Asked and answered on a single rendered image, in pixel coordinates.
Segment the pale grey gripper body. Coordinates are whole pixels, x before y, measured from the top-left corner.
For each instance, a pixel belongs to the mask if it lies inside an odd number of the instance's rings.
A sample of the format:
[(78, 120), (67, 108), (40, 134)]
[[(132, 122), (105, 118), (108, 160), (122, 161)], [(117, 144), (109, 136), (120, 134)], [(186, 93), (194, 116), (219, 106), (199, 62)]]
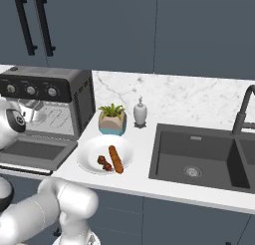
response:
[(41, 123), (46, 119), (46, 115), (42, 111), (44, 106), (42, 101), (20, 99), (18, 104), (27, 123)]

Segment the toaster oven glass door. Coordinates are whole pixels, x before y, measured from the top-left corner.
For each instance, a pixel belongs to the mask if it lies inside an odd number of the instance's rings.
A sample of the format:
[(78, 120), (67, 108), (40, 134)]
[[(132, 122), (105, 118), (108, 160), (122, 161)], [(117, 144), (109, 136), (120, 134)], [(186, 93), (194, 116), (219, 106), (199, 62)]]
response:
[(0, 164), (55, 171), (77, 146), (72, 140), (19, 135), (11, 145), (0, 150)]

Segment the black toaster oven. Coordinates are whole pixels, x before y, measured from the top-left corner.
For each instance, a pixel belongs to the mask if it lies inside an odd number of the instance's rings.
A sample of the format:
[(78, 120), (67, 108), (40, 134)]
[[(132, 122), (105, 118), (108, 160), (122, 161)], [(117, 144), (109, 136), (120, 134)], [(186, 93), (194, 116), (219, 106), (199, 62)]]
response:
[[(14, 94), (7, 86), (13, 85)], [(34, 96), (26, 89), (36, 89)], [(48, 89), (57, 90), (51, 97)], [(38, 100), (46, 119), (27, 122), (26, 134), (78, 140), (96, 112), (91, 71), (16, 66), (0, 74), (0, 96), (8, 101)]]

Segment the dark blue cupboard door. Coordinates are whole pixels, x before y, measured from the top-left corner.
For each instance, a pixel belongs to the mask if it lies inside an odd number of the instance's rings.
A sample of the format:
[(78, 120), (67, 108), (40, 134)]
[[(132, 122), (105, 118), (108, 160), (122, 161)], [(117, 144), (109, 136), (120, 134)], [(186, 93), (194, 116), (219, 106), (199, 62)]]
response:
[(255, 80), (255, 0), (157, 0), (154, 71)]
[(47, 58), (39, 26), (35, 0), (24, 5), (33, 44), (38, 47), (29, 56), (14, 0), (0, 0), (0, 64), (47, 67)]
[(156, 0), (35, 0), (46, 15), (48, 65), (153, 71)]

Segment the brown baguette bread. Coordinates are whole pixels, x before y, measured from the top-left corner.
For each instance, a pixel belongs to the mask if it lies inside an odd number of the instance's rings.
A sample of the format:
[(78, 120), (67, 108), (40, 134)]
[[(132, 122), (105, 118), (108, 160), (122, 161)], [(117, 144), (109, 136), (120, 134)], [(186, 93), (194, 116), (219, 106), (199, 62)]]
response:
[(118, 155), (116, 148), (113, 145), (109, 146), (109, 153), (110, 153), (110, 157), (112, 159), (116, 172), (123, 173), (124, 167), (123, 167), (122, 161)]

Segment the dark blue base cabinet door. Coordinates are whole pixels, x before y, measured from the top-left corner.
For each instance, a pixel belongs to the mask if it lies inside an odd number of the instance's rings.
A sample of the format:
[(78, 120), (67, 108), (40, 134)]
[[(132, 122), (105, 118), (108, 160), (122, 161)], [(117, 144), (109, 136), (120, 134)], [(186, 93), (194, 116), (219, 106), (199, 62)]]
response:
[(89, 219), (102, 245), (141, 245), (143, 198), (95, 189), (99, 208)]
[(142, 245), (237, 245), (250, 215), (146, 198)]

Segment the white plate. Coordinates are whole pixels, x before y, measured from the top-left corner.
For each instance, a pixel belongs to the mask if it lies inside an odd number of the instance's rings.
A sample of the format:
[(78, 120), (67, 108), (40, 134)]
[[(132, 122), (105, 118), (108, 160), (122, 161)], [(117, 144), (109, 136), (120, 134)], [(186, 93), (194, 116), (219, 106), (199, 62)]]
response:
[(113, 134), (104, 134), (88, 140), (78, 152), (79, 167), (93, 174), (114, 174), (116, 172), (114, 169), (104, 170), (98, 164), (98, 157), (103, 155), (107, 162), (113, 165), (109, 153), (110, 145), (116, 148), (123, 167), (127, 168), (133, 161), (133, 147), (125, 138)]

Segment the green plant in pot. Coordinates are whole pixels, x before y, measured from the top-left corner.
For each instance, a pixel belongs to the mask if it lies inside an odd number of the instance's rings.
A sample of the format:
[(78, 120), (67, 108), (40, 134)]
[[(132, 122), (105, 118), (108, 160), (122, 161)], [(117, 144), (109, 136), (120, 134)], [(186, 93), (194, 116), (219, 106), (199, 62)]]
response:
[(102, 134), (123, 135), (127, 127), (127, 114), (123, 106), (110, 104), (99, 107), (99, 130)]

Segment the grey soap dispenser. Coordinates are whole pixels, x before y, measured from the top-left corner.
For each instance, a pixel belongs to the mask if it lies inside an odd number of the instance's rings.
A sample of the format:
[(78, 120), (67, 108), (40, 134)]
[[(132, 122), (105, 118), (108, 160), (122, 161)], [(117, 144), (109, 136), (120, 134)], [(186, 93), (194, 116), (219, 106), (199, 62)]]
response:
[(147, 107), (142, 102), (142, 98), (139, 98), (138, 103), (133, 107), (133, 117), (137, 125), (145, 125)]

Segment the dark grey sink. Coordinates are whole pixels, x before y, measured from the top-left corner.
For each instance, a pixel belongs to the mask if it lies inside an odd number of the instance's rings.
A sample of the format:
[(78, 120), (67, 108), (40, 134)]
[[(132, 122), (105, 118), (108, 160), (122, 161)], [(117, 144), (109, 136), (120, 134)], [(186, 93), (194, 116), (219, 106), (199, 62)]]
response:
[(255, 133), (160, 123), (148, 177), (255, 194)]

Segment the black tap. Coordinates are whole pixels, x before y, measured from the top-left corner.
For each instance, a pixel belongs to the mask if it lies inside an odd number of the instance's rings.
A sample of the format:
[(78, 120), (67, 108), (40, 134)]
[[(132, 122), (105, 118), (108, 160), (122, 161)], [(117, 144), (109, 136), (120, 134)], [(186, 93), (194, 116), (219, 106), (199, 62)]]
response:
[(231, 134), (239, 136), (244, 128), (255, 129), (255, 122), (246, 122), (246, 110), (250, 101), (251, 95), (255, 96), (255, 85), (250, 85), (245, 92), (240, 111), (237, 113)]

